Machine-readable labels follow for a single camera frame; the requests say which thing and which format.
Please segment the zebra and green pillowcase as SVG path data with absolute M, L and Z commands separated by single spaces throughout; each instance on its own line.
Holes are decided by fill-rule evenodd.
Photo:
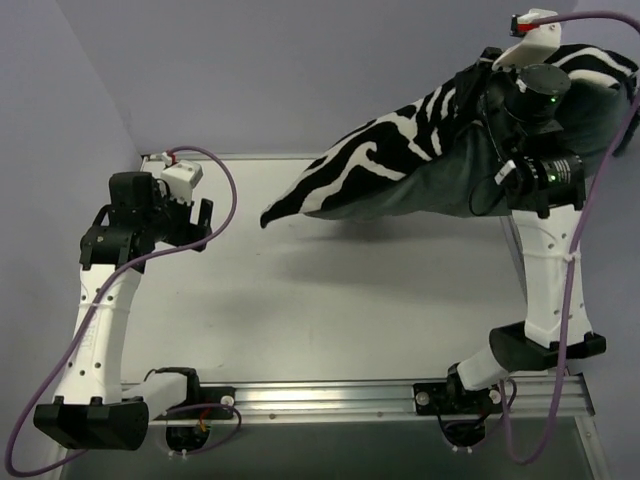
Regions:
M 487 54 L 425 97 L 338 140 L 261 214 L 260 225 L 297 214 L 323 220 L 374 219 L 416 211 L 470 217 L 500 190 L 487 182 L 496 155 L 469 82 Z M 638 65 L 588 44 L 562 46 L 548 63 L 572 86 L 560 103 L 560 137 L 593 176 L 638 90 Z

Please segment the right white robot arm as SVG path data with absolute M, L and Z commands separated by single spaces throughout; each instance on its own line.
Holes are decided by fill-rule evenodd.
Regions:
M 558 367 L 600 355 L 606 339 L 593 331 L 582 302 L 580 250 L 572 237 L 586 203 L 586 176 L 556 118 L 569 76 L 547 63 L 549 47 L 486 49 L 478 112 L 500 164 L 502 187 L 520 238 L 527 313 L 491 330 L 486 347 L 448 370 L 444 400 L 469 411 L 510 374 Z

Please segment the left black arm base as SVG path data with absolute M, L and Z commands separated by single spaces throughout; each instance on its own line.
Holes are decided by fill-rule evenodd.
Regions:
M 150 370 L 140 384 L 151 420 L 185 420 L 186 426 L 168 425 L 164 441 L 168 454 L 184 458 L 221 446 L 239 432 L 242 416 L 235 407 L 236 389 L 230 386 L 204 387 L 197 371 L 190 367 Z M 211 423 L 234 420 L 232 431 L 220 440 L 211 438 Z

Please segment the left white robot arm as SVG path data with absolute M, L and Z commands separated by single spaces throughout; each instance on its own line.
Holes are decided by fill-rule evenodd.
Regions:
M 151 419 L 168 409 L 194 417 L 202 395 L 192 369 L 163 370 L 124 394 L 121 365 L 128 317 L 149 255 L 159 243 L 202 251 L 211 234 L 213 203 L 200 203 L 191 221 L 193 192 L 203 177 L 190 162 L 159 175 L 122 172 L 109 179 L 110 201 L 80 241 L 81 294 L 72 351 L 49 403 L 35 408 L 34 426 L 73 450 L 136 450 Z

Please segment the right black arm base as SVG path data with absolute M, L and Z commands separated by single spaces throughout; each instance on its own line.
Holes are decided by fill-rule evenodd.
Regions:
M 471 451 L 488 436 L 486 421 L 502 412 L 496 388 L 465 390 L 457 378 L 412 385 L 415 413 L 434 417 L 444 439 L 454 449 Z

